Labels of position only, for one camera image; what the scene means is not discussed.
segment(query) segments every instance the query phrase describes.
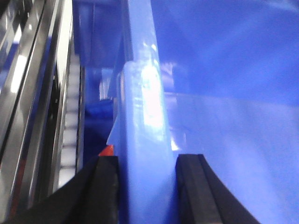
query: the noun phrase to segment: translucent blue plastic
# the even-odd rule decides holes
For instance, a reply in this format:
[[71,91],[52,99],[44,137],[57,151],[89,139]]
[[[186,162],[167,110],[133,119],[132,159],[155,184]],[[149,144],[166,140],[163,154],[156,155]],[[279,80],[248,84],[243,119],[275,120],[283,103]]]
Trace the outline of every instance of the translucent blue plastic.
[[[117,117],[108,144],[120,158],[120,223],[178,223],[174,163],[179,153],[194,153],[205,155],[261,223],[297,224],[296,1],[152,0],[152,11],[149,2],[122,2],[132,61],[110,84]],[[85,4],[81,14],[101,14]],[[80,28],[80,60],[96,67],[100,42],[92,47],[90,29],[97,29],[89,26]]]

